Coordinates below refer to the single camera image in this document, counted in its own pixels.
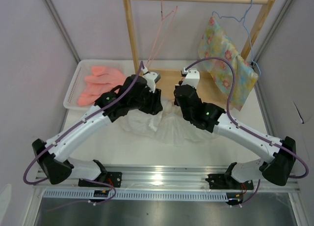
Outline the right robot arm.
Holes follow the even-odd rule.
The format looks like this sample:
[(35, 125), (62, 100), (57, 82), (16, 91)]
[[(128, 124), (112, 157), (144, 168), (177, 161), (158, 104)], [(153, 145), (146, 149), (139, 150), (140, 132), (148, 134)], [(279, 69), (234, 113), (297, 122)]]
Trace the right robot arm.
[(248, 180), (266, 179), (286, 185), (295, 163), (295, 140), (281, 140), (257, 131), (250, 131), (243, 123), (234, 124), (226, 111), (212, 103), (202, 102), (190, 85), (179, 85), (174, 90), (175, 104), (183, 118), (196, 128), (229, 138), (259, 156), (246, 163), (231, 163), (224, 173), (224, 183), (233, 189)]

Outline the white plastic basket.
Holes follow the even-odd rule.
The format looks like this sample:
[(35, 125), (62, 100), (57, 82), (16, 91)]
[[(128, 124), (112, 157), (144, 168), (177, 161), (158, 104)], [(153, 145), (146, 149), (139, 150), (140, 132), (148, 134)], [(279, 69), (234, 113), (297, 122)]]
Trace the white plastic basket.
[(78, 99), (86, 88), (84, 77), (92, 74), (92, 66), (110, 66), (120, 69), (125, 75), (130, 75), (131, 69), (134, 72), (134, 68), (128, 63), (129, 60), (84, 59), (80, 61), (66, 92), (63, 106), (70, 110), (87, 111), (90, 105), (80, 107)]

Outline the pink garment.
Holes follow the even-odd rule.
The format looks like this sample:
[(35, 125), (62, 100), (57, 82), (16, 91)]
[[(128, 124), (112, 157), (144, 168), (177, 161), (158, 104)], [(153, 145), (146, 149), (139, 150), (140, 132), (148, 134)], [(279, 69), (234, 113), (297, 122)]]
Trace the pink garment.
[(92, 66), (91, 75), (84, 77), (85, 89), (78, 98), (78, 106), (92, 105), (103, 93), (123, 85), (126, 76), (117, 68)]

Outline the aluminium frame rail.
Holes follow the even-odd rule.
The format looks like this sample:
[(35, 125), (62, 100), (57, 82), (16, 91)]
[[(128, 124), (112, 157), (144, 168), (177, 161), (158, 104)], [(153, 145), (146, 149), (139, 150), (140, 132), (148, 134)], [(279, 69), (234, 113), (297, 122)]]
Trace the aluminium frame rail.
[[(119, 190), (138, 191), (184, 191), (200, 192), (209, 190), (205, 181), (208, 174), (224, 173), (224, 166), (181, 167), (181, 166), (127, 166), (106, 165), (112, 172), (122, 173), (122, 184)], [(70, 188), (78, 189), (78, 179), (67, 179), (60, 184), (52, 185), (48, 180), (34, 188)], [(258, 193), (299, 193), (297, 180), (288, 180), (285, 186), (277, 186), (261, 180)]]

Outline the pink clothes hanger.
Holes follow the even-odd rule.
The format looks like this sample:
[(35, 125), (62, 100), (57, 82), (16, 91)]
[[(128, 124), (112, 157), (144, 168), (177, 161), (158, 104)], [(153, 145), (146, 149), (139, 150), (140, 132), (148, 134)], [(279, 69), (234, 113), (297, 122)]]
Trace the pink clothes hanger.
[(149, 58), (146, 62), (147, 68), (153, 64), (153, 61), (158, 56), (163, 44), (166, 41), (168, 34), (170, 33), (174, 18), (177, 14), (178, 6), (172, 8), (169, 12), (164, 11), (163, 7), (164, 0), (160, 1), (160, 24), (158, 27), (158, 31), (149, 55)]

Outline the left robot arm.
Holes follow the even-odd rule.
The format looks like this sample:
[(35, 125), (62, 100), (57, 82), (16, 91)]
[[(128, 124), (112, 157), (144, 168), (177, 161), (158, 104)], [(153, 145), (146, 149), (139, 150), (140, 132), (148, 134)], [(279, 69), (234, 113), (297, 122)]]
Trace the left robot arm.
[(123, 85), (103, 93), (75, 125), (47, 141), (36, 139), (32, 148), (46, 179), (53, 185), (67, 178), (89, 179), (97, 187), (104, 185), (106, 171), (99, 161), (71, 159), (70, 155), (95, 132), (131, 110), (151, 115), (161, 112), (161, 90), (156, 88), (159, 80), (157, 72), (131, 75)]

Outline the white skirt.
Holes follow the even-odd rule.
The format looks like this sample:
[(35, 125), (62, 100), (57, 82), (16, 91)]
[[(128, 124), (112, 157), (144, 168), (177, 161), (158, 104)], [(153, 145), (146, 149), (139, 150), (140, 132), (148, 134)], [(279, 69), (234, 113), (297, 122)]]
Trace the white skirt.
[(179, 146), (184, 141), (194, 143), (211, 141), (218, 137), (206, 130), (200, 130), (184, 120), (181, 109), (167, 99), (162, 99), (163, 110), (156, 115), (132, 110), (121, 118), (125, 131), (147, 136), (164, 144)]

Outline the floral patterned skirt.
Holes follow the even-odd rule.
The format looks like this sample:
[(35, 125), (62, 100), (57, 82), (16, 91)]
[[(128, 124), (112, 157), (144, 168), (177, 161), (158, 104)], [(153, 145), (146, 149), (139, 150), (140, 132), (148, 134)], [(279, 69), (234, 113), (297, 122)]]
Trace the floral patterned skirt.
[(200, 59), (219, 57), (223, 61), (204, 61), (205, 70), (210, 73), (220, 91), (228, 96), (232, 85), (234, 90), (231, 105), (240, 111), (259, 76), (237, 51), (231, 38), (212, 16), (202, 35), (198, 56)]

